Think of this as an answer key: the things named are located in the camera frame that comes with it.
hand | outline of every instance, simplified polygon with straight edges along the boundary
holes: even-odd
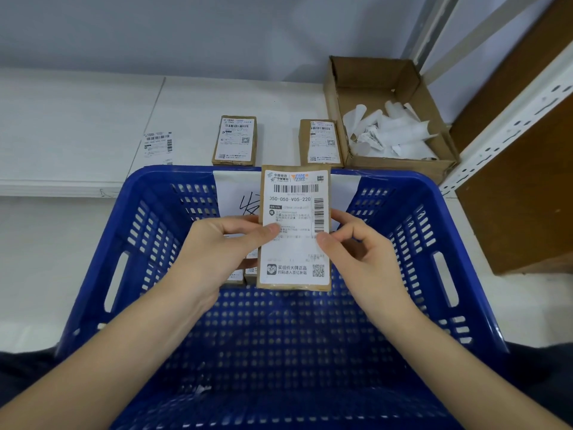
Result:
[[[395,318],[417,310],[402,282],[390,240],[348,213],[332,209],[331,215],[342,227],[332,234],[318,234],[316,241],[370,320],[384,330]]]
[[[184,287],[201,310],[217,301],[219,287],[235,270],[257,266],[245,257],[278,235],[276,223],[262,226],[258,216],[202,219],[192,224],[179,256],[166,278],[170,286]],[[225,234],[246,234],[225,238]]]

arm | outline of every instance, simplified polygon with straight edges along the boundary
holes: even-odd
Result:
[[[257,216],[204,219],[191,227],[163,280],[61,365],[0,409],[0,428],[102,429],[217,301],[219,287],[278,225]],[[238,238],[224,234],[244,233]]]
[[[402,284],[388,239],[350,214],[333,210],[332,217],[343,226],[318,235],[320,247],[372,323],[464,428],[569,428],[419,311]]]

qr code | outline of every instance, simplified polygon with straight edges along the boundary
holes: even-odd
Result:
[[[312,264],[312,277],[324,277],[324,265]]]

forearm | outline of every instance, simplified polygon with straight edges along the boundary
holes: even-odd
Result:
[[[484,365],[414,306],[402,317],[384,320],[375,316],[374,320],[464,428],[569,428]]]
[[[0,409],[0,428],[107,428],[203,313],[166,277]]]

basket handle hole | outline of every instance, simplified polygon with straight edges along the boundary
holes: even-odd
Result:
[[[119,284],[121,283],[121,278],[125,271],[125,266],[127,265],[127,260],[130,257],[128,252],[123,252],[118,260],[118,265],[115,267],[115,273],[111,279],[111,284],[108,289],[108,293],[104,300],[104,310],[105,312],[111,312],[113,310],[113,304],[115,303],[115,298],[118,296]]]
[[[454,280],[450,274],[450,269],[448,268],[448,263],[446,263],[446,258],[443,257],[443,253],[441,252],[435,252],[432,254],[432,256],[434,257],[434,264],[438,269],[438,273],[440,274],[442,287],[446,293],[446,297],[448,298],[448,305],[450,308],[453,308],[460,303],[460,297],[458,296],[458,292],[455,289]]]

